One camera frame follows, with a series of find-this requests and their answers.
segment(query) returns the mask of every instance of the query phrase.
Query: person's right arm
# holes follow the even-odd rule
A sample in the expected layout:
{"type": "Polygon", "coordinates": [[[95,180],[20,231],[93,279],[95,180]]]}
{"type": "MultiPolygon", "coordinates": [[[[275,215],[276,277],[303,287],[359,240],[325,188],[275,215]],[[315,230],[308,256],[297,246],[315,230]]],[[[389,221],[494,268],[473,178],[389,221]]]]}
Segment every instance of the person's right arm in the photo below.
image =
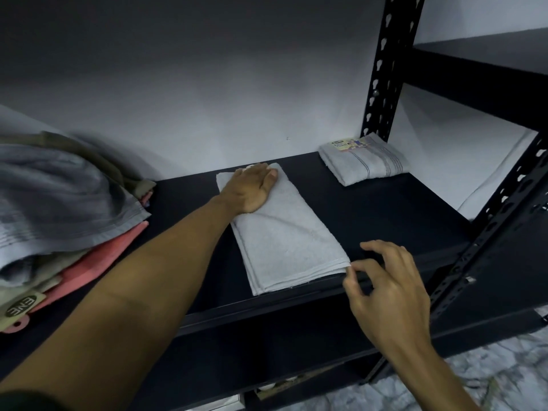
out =
{"type": "Polygon", "coordinates": [[[362,249],[381,254],[385,268],[372,259],[354,261],[344,288],[358,323],[392,364],[424,411],[480,411],[430,341],[430,298],[413,256],[392,242],[370,241],[362,249]],[[373,283],[362,293],[356,271],[373,283]]]}

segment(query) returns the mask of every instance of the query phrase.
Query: floor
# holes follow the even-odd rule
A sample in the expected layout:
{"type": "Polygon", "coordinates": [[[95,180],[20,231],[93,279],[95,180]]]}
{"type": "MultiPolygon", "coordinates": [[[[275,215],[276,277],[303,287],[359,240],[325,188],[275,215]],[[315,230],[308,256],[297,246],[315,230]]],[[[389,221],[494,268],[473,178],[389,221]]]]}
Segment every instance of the floor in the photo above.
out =
{"type": "MultiPolygon", "coordinates": [[[[539,309],[545,315],[548,309],[539,309]]],[[[484,411],[548,409],[548,327],[447,359],[484,411]]],[[[283,411],[420,411],[398,377],[349,386],[283,411]]]]}

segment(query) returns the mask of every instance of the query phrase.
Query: oval logo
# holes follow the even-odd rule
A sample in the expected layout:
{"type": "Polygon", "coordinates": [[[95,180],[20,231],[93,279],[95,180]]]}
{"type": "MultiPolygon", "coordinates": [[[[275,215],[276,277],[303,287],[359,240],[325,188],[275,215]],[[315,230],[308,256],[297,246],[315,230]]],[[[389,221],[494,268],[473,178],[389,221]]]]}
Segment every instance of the oval logo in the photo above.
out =
{"type": "Polygon", "coordinates": [[[16,301],[8,308],[8,310],[5,311],[5,316],[14,317],[20,315],[21,313],[24,313],[34,305],[36,300],[37,297],[35,295],[28,295],[27,297],[16,301]]]}

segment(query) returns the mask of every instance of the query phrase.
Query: yellow label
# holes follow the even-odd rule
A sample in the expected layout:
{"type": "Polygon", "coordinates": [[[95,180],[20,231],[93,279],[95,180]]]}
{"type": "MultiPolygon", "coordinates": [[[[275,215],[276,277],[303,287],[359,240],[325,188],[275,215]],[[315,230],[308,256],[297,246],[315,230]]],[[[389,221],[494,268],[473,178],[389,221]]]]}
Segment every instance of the yellow label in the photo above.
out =
{"type": "Polygon", "coordinates": [[[0,331],[4,331],[13,325],[44,298],[45,294],[30,290],[17,297],[16,300],[4,304],[0,307],[0,331]]]}
{"type": "Polygon", "coordinates": [[[339,151],[352,150],[354,148],[367,147],[369,144],[365,138],[343,138],[342,140],[332,141],[331,145],[339,151]]]}

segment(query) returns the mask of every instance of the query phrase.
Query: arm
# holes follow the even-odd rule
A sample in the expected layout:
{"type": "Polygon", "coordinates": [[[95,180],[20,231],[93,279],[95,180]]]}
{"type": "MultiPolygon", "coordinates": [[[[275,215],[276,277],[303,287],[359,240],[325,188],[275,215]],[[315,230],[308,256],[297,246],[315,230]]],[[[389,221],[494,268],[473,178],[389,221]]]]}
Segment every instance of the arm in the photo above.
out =
{"type": "Polygon", "coordinates": [[[361,329],[392,364],[424,411],[479,410],[430,342],[430,298],[413,256],[390,242],[362,242],[382,255],[355,261],[344,280],[350,308],[361,329]],[[365,271],[374,290],[365,296],[355,270],[365,271]]]}
{"type": "Polygon", "coordinates": [[[78,411],[125,408],[194,301],[219,237],[276,180],[265,164],[237,170],[222,193],[114,267],[0,392],[38,391],[78,411]]]}

